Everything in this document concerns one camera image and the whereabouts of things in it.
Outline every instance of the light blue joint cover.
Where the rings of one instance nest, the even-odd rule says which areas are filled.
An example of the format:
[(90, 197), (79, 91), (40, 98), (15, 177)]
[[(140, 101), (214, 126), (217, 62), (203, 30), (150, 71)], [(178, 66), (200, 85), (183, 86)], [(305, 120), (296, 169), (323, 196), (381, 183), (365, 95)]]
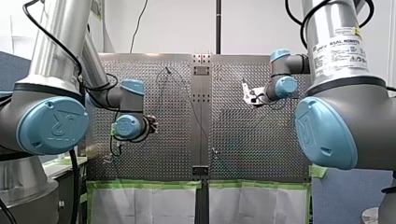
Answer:
[(290, 50), (288, 49), (277, 49), (276, 51), (272, 52), (270, 62), (273, 62), (281, 57), (290, 56), (290, 55), (291, 53)]
[(145, 95), (145, 83), (136, 79), (125, 79), (121, 82), (121, 87), (127, 91), (139, 95)]
[(282, 77), (275, 85), (275, 94), (279, 99), (291, 97), (297, 91), (297, 80), (294, 77)]
[(300, 146), (314, 164), (350, 170), (358, 163), (352, 133), (324, 100), (306, 97), (297, 106), (295, 123)]
[(132, 115), (122, 115), (115, 124), (116, 136), (123, 139), (134, 139), (141, 133), (141, 130), (139, 120)]
[(36, 155), (65, 153), (84, 137), (89, 126), (85, 107), (70, 97), (46, 99), (31, 108), (17, 129), (20, 147)]

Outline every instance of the pegboard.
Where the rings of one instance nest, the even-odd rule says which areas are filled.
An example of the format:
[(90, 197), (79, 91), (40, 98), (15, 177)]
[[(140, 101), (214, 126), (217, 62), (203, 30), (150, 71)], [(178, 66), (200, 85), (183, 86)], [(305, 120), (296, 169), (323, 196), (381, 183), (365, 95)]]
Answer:
[[(145, 114), (156, 116), (160, 124), (159, 132), (146, 142), (125, 145), (122, 155), (109, 162), (109, 130), (114, 113), (89, 107), (93, 120), (87, 136), (90, 180), (191, 180), (195, 162), (207, 161), (204, 165), (209, 166), (211, 179), (309, 181), (310, 163), (300, 150), (293, 123), (299, 100), (289, 99), (272, 108), (252, 108), (243, 101), (242, 78), (250, 88), (266, 85), (270, 79), (269, 57), (210, 56), (210, 61), (205, 62), (210, 68), (210, 103), (206, 99), (205, 109), (201, 107), (195, 114), (192, 106), (199, 105), (199, 98), (191, 90), (191, 86), (197, 86), (192, 83), (196, 81), (197, 65), (193, 55), (101, 56), (108, 73), (120, 80), (145, 82)], [(309, 76), (296, 78), (303, 95)], [(206, 133), (201, 134), (196, 119), (207, 123)], [(194, 139), (206, 135), (209, 147), (207, 151), (201, 148), (201, 155), (197, 155)], [(202, 158), (204, 153), (209, 155), (206, 160)]]
[[(270, 80), (269, 57), (213, 56), (212, 67), (210, 178), (309, 181), (309, 161), (294, 129), (299, 99), (259, 108), (243, 101), (243, 78), (250, 88)], [(295, 77), (303, 96), (309, 76)]]
[[(119, 157), (110, 157), (110, 125), (114, 112), (89, 108), (88, 178), (191, 180), (191, 55), (109, 54), (104, 68), (119, 80), (145, 82), (145, 114), (159, 122), (158, 133), (140, 144), (128, 143)], [(118, 153), (115, 141), (113, 150)]]

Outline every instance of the black cable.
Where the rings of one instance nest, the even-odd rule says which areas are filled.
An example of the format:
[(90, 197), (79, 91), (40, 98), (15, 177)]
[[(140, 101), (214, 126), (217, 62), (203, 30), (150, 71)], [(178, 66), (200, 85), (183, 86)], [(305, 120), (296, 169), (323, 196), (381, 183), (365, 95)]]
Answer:
[(137, 20), (136, 30), (134, 30), (134, 36), (132, 37), (132, 44), (131, 44), (131, 49), (129, 50), (129, 53), (132, 53), (132, 50), (134, 49), (134, 38), (136, 37), (137, 32), (139, 31), (140, 20), (142, 19), (142, 16), (146, 11), (148, 2), (149, 2), (149, 0), (146, 0), (145, 5), (143, 6), (142, 12), (140, 12), (139, 19)]
[(110, 82), (107, 82), (107, 84), (105, 86), (98, 87), (98, 88), (91, 88), (91, 87), (87, 87), (84, 85), (84, 88), (89, 91), (110, 91), (111, 89), (115, 88), (119, 84), (119, 79), (116, 76), (109, 74), (109, 73), (106, 73), (106, 75), (109, 77), (113, 77), (114, 80), (116, 80), (116, 82), (113, 85), (111, 85)]
[(74, 149), (69, 151), (70, 160), (72, 162), (72, 170), (73, 170), (73, 210), (72, 210), (72, 218), (70, 219), (71, 224), (75, 224), (78, 216), (78, 207), (79, 207), (79, 169), (77, 156)]
[[(298, 21), (291, 13), (290, 11), (290, 6), (289, 6), (289, 0), (285, 0), (285, 8), (286, 11), (289, 15), (289, 17), (296, 22), (297, 24), (299, 24), (300, 27), (300, 38), (301, 41), (303, 42), (304, 47), (307, 49), (307, 44), (305, 41), (305, 37), (304, 37), (304, 28), (306, 26), (306, 24), (308, 23), (308, 21), (312, 18), (312, 16), (314, 16), (314, 14), (321, 9), (322, 7), (326, 6), (327, 4), (329, 4), (332, 0), (323, 0), (320, 4), (316, 5), (315, 7), (313, 7), (304, 17), (303, 21)], [(374, 12), (375, 12), (375, 5), (373, 3), (372, 0), (365, 0), (367, 5), (370, 8), (370, 13), (367, 17), (367, 19), (360, 25), (360, 28), (364, 27), (370, 20), (371, 18), (374, 16)]]
[(295, 23), (299, 24), (299, 25), (303, 25), (302, 22), (300, 22), (299, 20), (297, 20), (297, 18), (295, 18), (293, 16), (293, 14), (290, 11), (290, 6), (289, 6), (289, 0), (285, 0), (285, 8), (286, 8), (286, 12), (288, 13), (289, 17), (291, 18), (292, 21), (294, 21)]
[(387, 87), (387, 90), (388, 90), (388, 91), (396, 91), (396, 88), (394, 88), (394, 87)]
[(33, 0), (30, 1), (28, 3), (26, 3), (25, 5), (23, 5), (23, 12), (24, 14), (27, 16), (27, 18), (29, 18), (29, 20), (35, 24), (35, 26), (40, 29), (44, 34), (46, 34), (47, 37), (49, 37), (53, 42), (55, 42), (59, 47), (61, 47), (61, 49), (63, 49), (69, 56), (70, 58), (72, 58), (73, 62), (76, 65), (76, 68), (78, 69), (78, 74), (80, 75), (82, 72), (82, 66), (81, 63), (78, 60), (78, 57), (76, 57), (72, 51), (70, 51), (64, 44), (61, 43), (61, 41), (59, 41), (55, 36), (53, 36), (50, 32), (48, 32), (46, 29), (44, 29), (36, 20), (35, 18), (33, 18), (33, 16), (30, 14), (29, 10), (27, 9), (28, 7), (34, 5), (35, 3), (37, 3), (39, 0)]
[(17, 224), (17, 220), (15, 217), (12, 215), (12, 213), (9, 211), (7, 208), (6, 204), (3, 202), (3, 200), (0, 198), (0, 208), (8, 218), (9, 223), (11, 224)]
[[(113, 122), (112, 122), (112, 123), (116, 122), (117, 116), (119, 115), (119, 113), (120, 113), (120, 112), (117, 111), (117, 112), (114, 114), (114, 119), (113, 119)], [(121, 148), (121, 146), (119, 146), (119, 153), (118, 153), (118, 154), (117, 154), (117, 153), (114, 153), (114, 151), (113, 151), (113, 135), (111, 135), (111, 134), (110, 134), (110, 153), (111, 153), (111, 155), (113, 155), (113, 156), (115, 156), (115, 157), (119, 157), (119, 156), (122, 154), (122, 148)]]

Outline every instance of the white wall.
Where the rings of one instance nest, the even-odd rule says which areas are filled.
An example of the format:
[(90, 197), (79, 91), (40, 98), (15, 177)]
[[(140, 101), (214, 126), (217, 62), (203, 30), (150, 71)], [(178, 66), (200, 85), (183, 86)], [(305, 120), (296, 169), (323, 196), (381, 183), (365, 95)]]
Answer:
[[(38, 29), (23, 13), (22, 5), (29, 0), (0, 0), (0, 51), (32, 59)], [(40, 21), (43, 4), (29, 7), (32, 16)], [(102, 22), (91, 13), (89, 24), (93, 43), (103, 51)]]
[[(145, 0), (106, 0), (105, 23), (114, 50), (129, 52)], [(148, 0), (134, 53), (215, 51), (214, 0)]]
[[(394, 73), (390, 33), (394, 30), (391, 26), (395, 26), (392, 22), (395, 20), (391, 19), (392, 11), (396, 11), (395, 1), (376, 0), (375, 16), (362, 29), (371, 72), (386, 81), (392, 81), (389, 74)], [(115, 52), (129, 51), (144, 2), (105, 1), (105, 23)], [(297, 18), (303, 17), (300, 0), (290, 1), (290, 8)], [(149, 0), (134, 52), (215, 52), (215, 12), (214, 0)], [(365, 7), (359, 15), (360, 21), (367, 14), (368, 8)], [(223, 54), (268, 55), (282, 48), (294, 53), (306, 52), (300, 41), (299, 26), (286, 14), (283, 0), (222, 1)]]

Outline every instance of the sticker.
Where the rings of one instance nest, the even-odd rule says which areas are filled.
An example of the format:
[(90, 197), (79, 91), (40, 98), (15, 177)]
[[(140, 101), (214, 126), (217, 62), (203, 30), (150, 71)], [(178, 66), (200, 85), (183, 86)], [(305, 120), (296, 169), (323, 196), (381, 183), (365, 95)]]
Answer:
[(335, 36), (325, 44), (315, 45), (312, 51), (317, 76), (332, 76), (344, 68), (368, 71), (366, 52), (356, 35)]
[(356, 27), (342, 27), (334, 30), (335, 35), (356, 35), (361, 38), (361, 30)]

